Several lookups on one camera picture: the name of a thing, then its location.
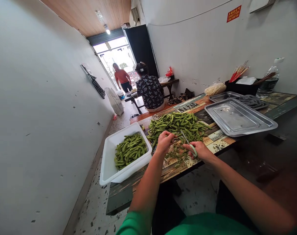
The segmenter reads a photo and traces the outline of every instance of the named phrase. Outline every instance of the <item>person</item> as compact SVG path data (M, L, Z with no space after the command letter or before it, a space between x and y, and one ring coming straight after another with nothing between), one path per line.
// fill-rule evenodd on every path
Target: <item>person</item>
M128 93L129 91L131 91L132 83L128 73L124 70L119 69L119 66L116 63L113 63L112 66L115 69L115 79L119 89L121 90L121 87L119 85L119 82L120 82L122 89L124 90L125 93Z
M217 210L216 213L207 212L188 216L178 222L176 226L164 230L163 226L168 220L177 220L178 218L173 213L162 218L153 218L158 216L157 213L154 213L154 210L158 210L157 206L155 209L156 203L160 209L167 208L168 201L163 204L158 203L157 195L159 197L158 190L164 157L169 151L169 146L173 143L174 137L174 134L167 131L159 136L157 149L137 186L128 214L117 232L118 235L149 235L152 222L154 223L156 220L159 221L159 225L154 227L153 224L153 235L291 234L292 232L295 234L296 221L294 218L262 190L216 157L203 142L191 142L190 144L195 147L198 158L219 174L221 182L226 186L226 189L229 189L230 195L236 199L243 210L243 214L256 226L256 230L253 231L232 218L217 214ZM193 158L190 152L192 148L187 144L183 144L183 147L189 150L189 155Z
M138 63L135 70L140 76L140 80L136 82L136 89L138 95L143 97L146 110L150 113L162 110L165 103L158 79L148 75L148 67L144 62Z

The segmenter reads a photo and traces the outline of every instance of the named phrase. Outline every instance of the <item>red sign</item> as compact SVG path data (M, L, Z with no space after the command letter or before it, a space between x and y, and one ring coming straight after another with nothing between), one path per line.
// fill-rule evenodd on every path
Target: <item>red sign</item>
M227 23L240 16L241 6L235 8L234 10L232 10L231 12L228 13Z

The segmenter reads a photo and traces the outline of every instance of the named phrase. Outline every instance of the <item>black pants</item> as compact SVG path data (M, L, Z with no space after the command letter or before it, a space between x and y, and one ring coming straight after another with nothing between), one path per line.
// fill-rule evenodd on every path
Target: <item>black pants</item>
M243 224L253 232L260 234L257 227L222 181L219 182L216 213L227 216ZM171 189L167 185L163 186L161 184L152 220L152 234L164 235L178 226L185 218L184 212L173 198Z
M129 82L121 83L121 86L125 93L128 93L129 91L132 90L132 86L130 85Z

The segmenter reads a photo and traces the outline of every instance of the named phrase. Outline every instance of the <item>light fixture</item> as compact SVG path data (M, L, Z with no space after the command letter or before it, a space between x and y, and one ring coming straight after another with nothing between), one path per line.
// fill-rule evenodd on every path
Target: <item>light fixture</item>
M108 26L105 24L104 27L105 27L106 32L107 32L108 34L110 34L110 30L108 29Z

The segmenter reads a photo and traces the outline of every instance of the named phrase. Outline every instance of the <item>black door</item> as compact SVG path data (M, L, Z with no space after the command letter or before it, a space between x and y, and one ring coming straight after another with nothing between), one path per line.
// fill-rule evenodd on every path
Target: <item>black door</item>
M159 77L146 25L125 29L125 33L136 63L143 61L148 66L148 74Z

